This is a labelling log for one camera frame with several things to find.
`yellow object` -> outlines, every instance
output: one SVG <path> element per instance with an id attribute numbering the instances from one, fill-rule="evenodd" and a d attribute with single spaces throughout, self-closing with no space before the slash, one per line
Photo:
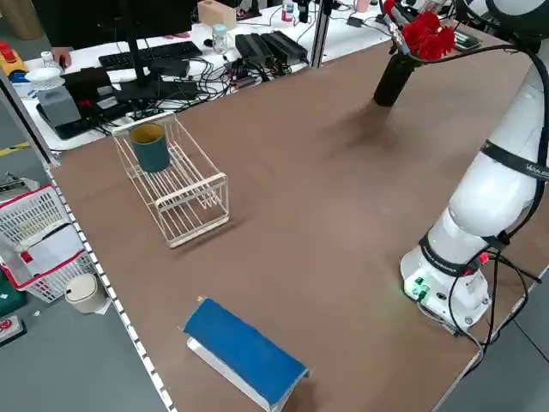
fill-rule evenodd
<path id="1" fill-rule="evenodd" d="M 16 70 L 27 73 L 28 72 L 27 66 L 23 63 L 23 60 L 19 57 L 19 54 L 17 54 L 17 51 L 13 49 L 11 49 L 11 51 L 14 53 L 14 56 L 15 56 L 15 61 L 12 63 L 6 62 L 6 59 L 0 53 L 0 66 L 2 66 L 2 70 L 5 73 L 5 75 L 9 76 Z"/>
<path id="2" fill-rule="evenodd" d="M 0 157 L 5 155 L 10 155 L 14 152 L 18 152 L 19 150 L 23 150 L 24 148 L 30 148 L 31 145 L 28 142 L 19 143 L 15 146 L 12 146 L 10 148 L 0 148 Z"/>

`table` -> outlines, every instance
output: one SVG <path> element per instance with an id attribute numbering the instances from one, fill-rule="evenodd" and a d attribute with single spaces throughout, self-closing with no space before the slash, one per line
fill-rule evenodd
<path id="1" fill-rule="evenodd" d="M 312 3 L 311 23 L 314 21 L 315 18 L 315 10 L 316 5 Z M 388 36 L 381 33 L 378 28 L 350 27 L 345 23 L 344 20 L 337 20 L 346 18 L 351 13 L 352 11 L 334 11 L 334 18 L 330 21 L 328 41 L 325 48 L 325 59 L 327 61 L 352 52 L 356 52 L 358 50 L 362 50 L 366 47 L 378 44 L 389 38 Z M 361 19 L 371 19 L 375 17 L 375 15 L 377 15 L 378 13 L 378 7 L 370 7 L 366 13 L 358 13 L 356 14 L 356 16 Z M 269 21 L 271 22 L 271 27 L 262 26 L 269 24 Z M 370 24 L 372 26 L 376 26 L 376 23 L 374 23 L 373 21 L 370 21 Z M 280 6 L 262 10 L 262 17 L 249 19 L 248 21 L 243 21 L 242 23 L 239 23 L 238 27 L 229 32 L 229 34 L 234 39 L 234 36 L 241 33 L 268 33 L 273 30 L 281 30 L 295 40 L 297 40 L 306 31 L 305 35 L 303 35 L 303 37 L 299 41 L 300 44 L 302 44 L 307 50 L 309 50 L 309 52 L 311 52 L 312 41 L 315 33 L 314 25 L 299 23 L 297 26 L 294 27 L 292 23 L 282 21 Z M 216 54 L 212 49 L 209 49 L 203 45 L 203 41 L 205 39 L 211 38 L 211 33 L 212 29 L 210 26 L 207 26 L 206 24 L 194 24 L 192 27 L 192 31 L 190 32 L 189 39 L 166 39 L 163 37 L 156 37 L 148 39 L 147 42 L 151 47 L 155 47 L 157 45 L 191 40 L 204 52 L 203 57 L 212 64 L 214 64 L 214 66 L 217 68 L 225 63 L 223 57 L 219 54 Z M 239 58 L 240 55 L 236 50 L 236 47 L 234 47 L 234 42 L 230 41 L 230 44 L 232 45 L 232 47 L 230 48 L 226 56 L 229 60 L 232 61 Z M 140 48 L 147 47 L 147 43 L 143 39 L 138 41 L 138 45 Z M 87 67 L 100 67 L 100 63 L 98 60 L 99 56 L 114 54 L 120 51 L 127 52 L 128 50 L 128 44 L 126 42 L 119 41 L 118 44 L 109 43 L 106 45 L 98 45 L 95 47 L 88 47 L 86 49 L 73 51 L 71 52 L 73 64 L 70 68 L 67 69 L 67 73 L 73 73 Z M 27 61 L 26 64 L 27 67 L 32 70 L 41 67 L 42 63 L 40 59 L 34 59 Z M 303 64 L 299 66 L 294 66 L 293 70 L 300 70 L 303 67 Z M 129 72 L 124 74 L 127 80 L 135 78 L 134 70 L 125 71 Z M 202 66 L 197 62 L 191 62 L 189 74 L 193 76 L 198 76 L 201 72 Z M 120 77 L 118 75 L 116 77 L 112 76 L 112 81 L 113 83 L 118 83 L 120 81 Z M 69 140 L 61 140 L 57 136 L 55 131 L 42 119 L 42 117 L 40 117 L 38 111 L 36 110 L 36 106 L 38 105 L 38 101 L 36 99 L 23 99 L 23 103 L 30 113 L 34 123 L 36 123 L 40 133 L 42 133 L 42 135 L 44 136 L 44 139 L 51 150 L 70 150 L 72 148 L 77 148 L 82 144 L 94 142 L 104 137 L 104 135 L 99 133 L 98 131 L 92 130 Z M 123 124 L 127 121 L 129 120 L 121 119 L 119 123 Z"/>
<path id="2" fill-rule="evenodd" d="M 178 249 L 167 248 L 112 142 L 72 150 L 52 171 L 181 410 L 259 410 L 185 347 L 179 328 L 199 295 L 314 371 L 286 411 L 431 410 L 470 362 L 474 346 L 406 298 L 398 264 L 446 207 L 529 63 L 494 52 L 424 67 L 388 110 L 371 102 L 388 49 L 181 113 L 229 177 L 232 215 Z M 509 249 L 534 272 L 549 258 L 547 211 L 543 203 Z M 499 279 L 501 320 L 521 289 L 507 271 Z"/>

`bottle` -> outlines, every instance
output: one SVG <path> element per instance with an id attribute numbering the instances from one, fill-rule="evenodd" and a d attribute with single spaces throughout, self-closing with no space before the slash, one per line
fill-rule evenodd
<path id="1" fill-rule="evenodd" d="M 61 66 L 53 59 L 53 54 L 51 54 L 51 51 L 43 51 L 40 53 L 40 56 L 42 57 L 44 67 L 52 67 L 54 69 L 61 70 Z"/>
<path id="2" fill-rule="evenodd" d="M 293 1 L 284 0 L 282 4 L 282 21 L 293 21 Z"/>
<path id="3" fill-rule="evenodd" d="M 226 27 L 224 24 L 214 24 L 212 26 L 212 41 L 214 42 L 214 51 L 219 54 L 225 54 L 228 46 L 226 41 Z"/>
<path id="4" fill-rule="evenodd" d="M 357 13 L 365 13 L 370 5 L 370 0 L 358 0 L 357 1 Z"/>

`black cylinder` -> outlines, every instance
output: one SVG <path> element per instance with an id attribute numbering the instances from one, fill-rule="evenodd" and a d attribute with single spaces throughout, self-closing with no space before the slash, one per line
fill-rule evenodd
<path id="1" fill-rule="evenodd" d="M 387 64 L 374 93 L 374 101 L 383 107 L 392 107 L 415 69 L 414 61 L 400 53 Z"/>

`teal cup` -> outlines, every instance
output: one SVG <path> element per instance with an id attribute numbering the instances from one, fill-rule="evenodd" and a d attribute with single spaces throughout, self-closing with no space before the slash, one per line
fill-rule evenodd
<path id="1" fill-rule="evenodd" d="M 166 131 L 156 123 L 141 124 L 130 132 L 131 146 L 144 172 L 162 172 L 170 166 Z"/>

